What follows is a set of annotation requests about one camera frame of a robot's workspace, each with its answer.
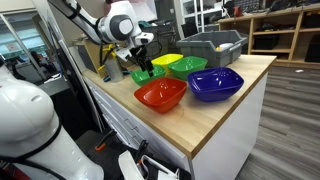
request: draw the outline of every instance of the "green bowl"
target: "green bowl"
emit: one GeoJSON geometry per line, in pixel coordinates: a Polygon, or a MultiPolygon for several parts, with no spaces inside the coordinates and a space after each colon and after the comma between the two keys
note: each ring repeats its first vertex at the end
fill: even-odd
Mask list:
{"type": "Polygon", "coordinates": [[[153,76],[149,77],[149,74],[147,71],[142,71],[141,69],[133,71],[131,73],[131,78],[135,83],[137,83],[139,86],[143,86],[147,84],[148,82],[151,82],[155,79],[164,77],[166,75],[166,70],[157,65],[153,65],[153,76]]]}
{"type": "Polygon", "coordinates": [[[208,60],[206,59],[189,56],[169,64],[168,68],[176,77],[186,81],[188,74],[204,69],[207,62],[208,60]]]}

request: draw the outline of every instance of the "blue bowl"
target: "blue bowl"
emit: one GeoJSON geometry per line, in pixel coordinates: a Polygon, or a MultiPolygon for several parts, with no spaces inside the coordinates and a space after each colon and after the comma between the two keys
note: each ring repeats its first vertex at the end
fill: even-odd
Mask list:
{"type": "Polygon", "coordinates": [[[232,69],[219,67],[190,73],[188,83],[199,100],[215,102],[234,95],[242,87],[244,80],[232,69]]]}

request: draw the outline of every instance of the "red bowl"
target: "red bowl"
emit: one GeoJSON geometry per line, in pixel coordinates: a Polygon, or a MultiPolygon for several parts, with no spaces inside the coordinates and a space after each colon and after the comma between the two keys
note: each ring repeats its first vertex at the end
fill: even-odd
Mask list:
{"type": "Polygon", "coordinates": [[[186,90],[186,82],[164,77],[142,86],[134,96],[154,111],[165,113],[179,103],[186,90]]]}

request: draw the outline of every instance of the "white cabinet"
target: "white cabinet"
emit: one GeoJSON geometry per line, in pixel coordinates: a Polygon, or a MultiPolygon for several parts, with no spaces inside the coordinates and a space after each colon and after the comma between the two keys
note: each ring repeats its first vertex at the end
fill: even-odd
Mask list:
{"type": "Polygon", "coordinates": [[[85,78],[85,82],[100,107],[104,120],[110,128],[117,131],[117,136],[124,144],[138,149],[141,141],[147,140],[149,143],[148,150],[155,157],[190,171],[189,161],[185,154],[144,124],[92,81],[85,78]]]}
{"type": "Polygon", "coordinates": [[[103,118],[115,129],[119,139],[138,148],[145,139],[148,149],[158,158],[189,171],[193,180],[235,179],[252,150],[259,127],[267,74],[253,87],[237,108],[228,116],[192,158],[170,144],[161,135],[85,78],[103,118]]]}
{"type": "Polygon", "coordinates": [[[199,32],[204,32],[206,27],[212,26],[210,19],[215,16],[225,16],[221,6],[222,2],[216,3],[215,0],[180,0],[180,11],[176,10],[176,12],[181,12],[181,16],[177,15],[177,18],[182,18],[180,21],[182,24],[194,22],[199,32]]]}

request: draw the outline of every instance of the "wooden countertop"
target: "wooden countertop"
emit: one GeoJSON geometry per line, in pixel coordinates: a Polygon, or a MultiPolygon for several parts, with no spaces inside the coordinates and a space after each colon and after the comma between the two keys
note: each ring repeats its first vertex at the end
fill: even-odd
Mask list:
{"type": "Polygon", "coordinates": [[[248,14],[245,16],[237,17],[237,18],[227,18],[227,19],[221,19],[218,22],[219,23],[230,23],[234,21],[245,21],[245,20],[250,20],[250,19],[258,19],[258,18],[265,18],[265,17],[272,17],[272,16],[282,16],[282,15],[287,15],[287,14],[292,14],[292,13],[300,13],[306,12],[306,11],[314,11],[314,10],[319,10],[320,9],[320,3],[313,4],[310,6],[300,6],[300,7],[294,7],[294,8],[287,8],[284,10],[279,10],[279,11],[274,11],[274,12],[264,12],[264,13],[253,13],[253,14],[248,14]]]}
{"type": "Polygon", "coordinates": [[[90,70],[83,72],[83,75],[193,159],[268,72],[275,59],[276,56],[240,56],[233,64],[228,65],[245,81],[235,95],[223,102],[204,103],[197,100],[188,88],[179,104],[166,114],[156,113],[134,97],[133,93],[139,86],[130,76],[118,83],[104,83],[90,70]]]}

